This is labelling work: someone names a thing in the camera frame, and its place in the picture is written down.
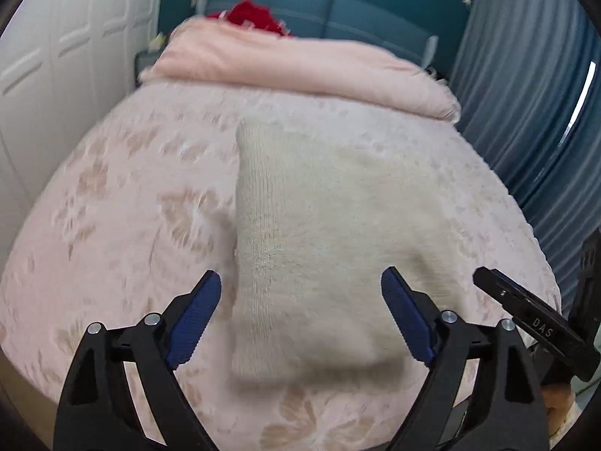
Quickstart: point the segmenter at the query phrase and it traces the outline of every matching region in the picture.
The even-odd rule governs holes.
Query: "knitted garment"
[[[389,266],[464,312],[452,229],[418,157],[382,160],[259,123],[237,142],[235,375],[402,372],[411,356],[380,288]]]

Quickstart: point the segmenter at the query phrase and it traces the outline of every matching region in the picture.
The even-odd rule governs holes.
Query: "metal screw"
[[[445,310],[441,314],[441,318],[443,319],[443,321],[447,322],[447,324],[455,324],[455,322],[457,322],[458,317],[457,314],[452,310]]]
[[[511,319],[503,319],[501,321],[501,327],[503,327],[507,332],[511,332],[516,328],[516,324]]]
[[[102,324],[100,322],[94,322],[93,324],[88,325],[88,334],[98,334],[102,329]]]
[[[144,318],[146,325],[157,325],[160,322],[160,314],[148,314]]]

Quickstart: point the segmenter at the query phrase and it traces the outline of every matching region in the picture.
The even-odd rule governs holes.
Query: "folded pink blanket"
[[[414,64],[355,41],[280,37],[194,17],[142,81],[170,78],[259,86],[366,101],[455,123],[451,91]]]

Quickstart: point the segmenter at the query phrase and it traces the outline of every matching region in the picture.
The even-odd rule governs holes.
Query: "headboard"
[[[197,0],[196,14],[232,8],[242,0]],[[360,0],[253,0],[268,6],[298,37],[346,39],[388,49],[422,68],[432,64],[438,36]]]

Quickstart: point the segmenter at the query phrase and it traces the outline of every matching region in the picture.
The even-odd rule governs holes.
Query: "red cloth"
[[[292,36],[283,20],[276,20],[269,8],[257,5],[251,0],[244,0],[238,3],[229,12],[211,14],[207,18],[225,19],[240,27],[250,27],[275,32],[280,35]]]

